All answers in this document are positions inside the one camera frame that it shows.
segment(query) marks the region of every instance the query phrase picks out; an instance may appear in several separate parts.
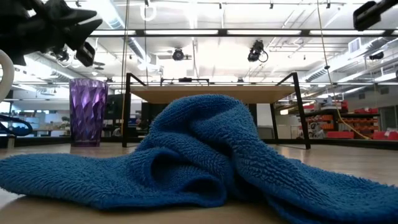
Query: blue towel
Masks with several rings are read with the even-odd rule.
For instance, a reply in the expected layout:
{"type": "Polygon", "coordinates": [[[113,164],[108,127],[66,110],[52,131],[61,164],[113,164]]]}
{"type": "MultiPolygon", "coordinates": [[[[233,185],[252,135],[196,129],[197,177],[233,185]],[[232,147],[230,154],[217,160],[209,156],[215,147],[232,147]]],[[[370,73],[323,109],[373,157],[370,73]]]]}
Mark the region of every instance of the blue towel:
{"type": "Polygon", "coordinates": [[[233,98],[171,103],[125,156],[28,154],[0,161],[0,187],[97,209],[262,200],[291,223],[397,223],[398,189],[287,159],[233,98]]]}

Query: floor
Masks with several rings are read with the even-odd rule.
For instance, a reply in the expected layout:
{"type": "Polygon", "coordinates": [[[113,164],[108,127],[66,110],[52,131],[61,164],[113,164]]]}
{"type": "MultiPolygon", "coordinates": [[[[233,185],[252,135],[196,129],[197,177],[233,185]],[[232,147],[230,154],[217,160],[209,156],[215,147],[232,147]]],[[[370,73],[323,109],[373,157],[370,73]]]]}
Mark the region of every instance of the floor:
{"type": "MultiPolygon", "coordinates": [[[[92,157],[119,156],[134,151],[121,144],[103,143],[100,148],[71,148],[70,145],[0,149],[0,159],[28,153],[70,153],[92,157]]],[[[398,185],[398,151],[341,146],[275,146],[286,157],[322,169],[365,177],[383,184],[398,185]]],[[[228,202],[220,208],[168,208],[123,212],[99,212],[69,202],[30,198],[0,189],[0,223],[285,223],[266,205],[228,202]]]]}

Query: ceiling light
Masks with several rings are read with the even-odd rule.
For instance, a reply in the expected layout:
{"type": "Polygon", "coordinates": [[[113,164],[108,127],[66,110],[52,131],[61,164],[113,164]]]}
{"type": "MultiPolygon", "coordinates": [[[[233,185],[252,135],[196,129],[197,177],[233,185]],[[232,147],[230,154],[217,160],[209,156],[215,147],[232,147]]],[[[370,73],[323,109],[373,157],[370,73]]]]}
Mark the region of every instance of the ceiling light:
{"type": "Polygon", "coordinates": [[[28,85],[24,85],[24,84],[12,85],[12,87],[20,88],[20,89],[27,90],[27,91],[36,91],[35,88],[28,86],[28,85]]]}
{"type": "Polygon", "coordinates": [[[364,87],[353,88],[352,90],[345,91],[344,93],[353,93],[358,90],[362,90],[364,87]]]}
{"type": "Polygon", "coordinates": [[[280,111],[280,115],[288,115],[289,114],[289,110],[281,110],[280,111]]]}
{"type": "MultiPolygon", "coordinates": [[[[323,30],[323,35],[379,35],[383,34],[384,30],[323,30]]],[[[310,35],[321,35],[321,30],[311,30],[310,35]]]]}
{"type": "Polygon", "coordinates": [[[378,83],[378,85],[398,85],[398,83],[378,83]]]}
{"type": "Polygon", "coordinates": [[[393,78],[396,78],[395,72],[394,73],[388,73],[388,74],[382,75],[380,77],[377,77],[377,78],[374,79],[374,81],[382,82],[382,81],[390,80],[390,79],[393,79],[393,78]]]}
{"type": "Polygon", "coordinates": [[[373,85],[373,83],[337,83],[338,85],[373,85]]]}
{"type": "Polygon", "coordinates": [[[91,36],[125,36],[127,33],[127,35],[135,35],[136,31],[135,30],[127,30],[125,32],[125,30],[94,30],[91,34],[91,36]]]}
{"type": "Polygon", "coordinates": [[[300,35],[301,30],[228,30],[229,35],[300,35]]]}
{"type": "Polygon", "coordinates": [[[45,101],[46,99],[38,99],[38,98],[32,98],[32,99],[19,99],[22,101],[45,101]]]}
{"type": "Polygon", "coordinates": [[[216,35],[218,30],[146,30],[147,35],[216,35]]]}

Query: wooden table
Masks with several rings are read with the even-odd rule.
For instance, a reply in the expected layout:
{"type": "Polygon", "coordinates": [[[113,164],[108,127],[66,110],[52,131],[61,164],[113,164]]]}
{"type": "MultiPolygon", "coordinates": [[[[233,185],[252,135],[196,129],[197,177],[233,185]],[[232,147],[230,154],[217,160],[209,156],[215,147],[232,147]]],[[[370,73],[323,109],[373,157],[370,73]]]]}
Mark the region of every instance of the wooden table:
{"type": "MultiPolygon", "coordinates": [[[[126,93],[124,95],[124,105],[131,104],[131,93],[141,97],[150,104],[168,104],[186,96],[203,94],[221,94],[232,96],[246,104],[269,103],[271,106],[272,126],[274,128],[274,139],[279,141],[277,125],[275,119],[274,103],[293,93],[296,94],[298,112],[302,123],[303,143],[306,149],[310,149],[307,123],[305,122],[303,102],[299,86],[299,77],[296,72],[292,72],[275,86],[258,85],[236,85],[236,86],[147,86],[139,78],[131,73],[126,75],[126,93]],[[142,86],[131,88],[131,78],[137,80],[142,86]],[[289,78],[293,78],[294,86],[280,86],[281,83],[289,78]]],[[[130,106],[125,106],[123,120],[129,120],[130,106]]],[[[127,122],[123,123],[123,147],[127,147],[127,122]]]]}
{"type": "Polygon", "coordinates": [[[171,103],[186,96],[221,94],[243,103],[275,103],[294,93],[291,86],[139,86],[131,93],[149,103],[171,103]]]}

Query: track light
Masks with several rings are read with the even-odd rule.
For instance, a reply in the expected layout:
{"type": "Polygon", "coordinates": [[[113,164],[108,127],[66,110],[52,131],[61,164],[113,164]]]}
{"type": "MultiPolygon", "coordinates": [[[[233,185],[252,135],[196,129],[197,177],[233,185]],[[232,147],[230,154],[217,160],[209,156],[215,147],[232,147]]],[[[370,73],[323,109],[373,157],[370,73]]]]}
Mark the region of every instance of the track light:
{"type": "Polygon", "coordinates": [[[384,52],[379,52],[377,54],[373,54],[373,55],[369,56],[370,60],[379,60],[379,59],[382,59],[382,58],[384,58],[384,52]]]}
{"type": "Polygon", "coordinates": [[[182,52],[182,49],[175,49],[173,53],[173,60],[181,61],[183,59],[184,59],[184,53],[182,52]]]}
{"type": "Polygon", "coordinates": [[[249,62],[257,62],[260,61],[262,63],[268,61],[268,54],[264,50],[264,44],[262,43],[262,40],[256,40],[255,43],[253,44],[253,47],[250,49],[249,56],[248,56],[248,61],[249,62]],[[267,59],[265,61],[260,60],[260,56],[262,54],[267,55],[267,59]]]}

